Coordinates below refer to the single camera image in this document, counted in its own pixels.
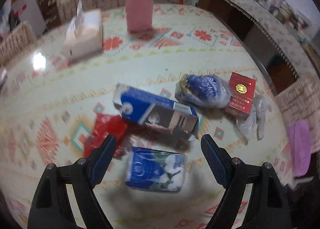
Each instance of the red cigarette box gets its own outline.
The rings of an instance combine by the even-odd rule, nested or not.
[[[247,119],[251,111],[255,86],[254,79],[233,72],[229,80],[233,96],[226,111],[239,118]]]

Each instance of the metal bolt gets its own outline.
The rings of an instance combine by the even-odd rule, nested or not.
[[[272,164],[270,162],[265,162],[264,163],[264,166],[267,168],[267,169],[271,169],[272,168]]]
[[[232,159],[232,162],[233,162],[234,164],[239,164],[239,163],[241,162],[241,160],[240,160],[239,158],[233,158],[233,159]]]
[[[80,165],[85,164],[85,158],[81,158],[81,159],[79,159],[77,162],[78,162],[78,164],[80,164]]]
[[[48,169],[48,170],[52,169],[53,167],[54,167],[54,164],[53,164],[53,163],[49,163],[49,164],[47,165],[47,169]]]

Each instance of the gold flower logo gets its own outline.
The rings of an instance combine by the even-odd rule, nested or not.
[[[247,88],[245,87],[245,85],[238,84],[238,85],[236,85],[236,89],[240,94],[247,93]]]

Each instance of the purple object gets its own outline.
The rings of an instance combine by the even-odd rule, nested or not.
[[[303,176],[307,173],[311,159],[311,137],[306,120],[298,120],[287,127],[287,134],[291,146],[293,175]]]

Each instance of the tissue box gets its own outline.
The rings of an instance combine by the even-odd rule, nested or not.
[[[197,138],[198,116],[193,107],[124,84],[117,85],[113,102],[123,118],[181,139]]]
[[[132,147],[126,185],[150,191],[178,192],[186,174],[187,156],[141,147]]]
[[[101,10],[83,13],[83,22],[76,28],[76,17],[72,18],[62,46],[62,54],[67,59],[82,57],[102,50]]]
[[[256,81],[249,77],[233,72],[229,87],[233,93],[226,112],[242,119],[250,114]]]

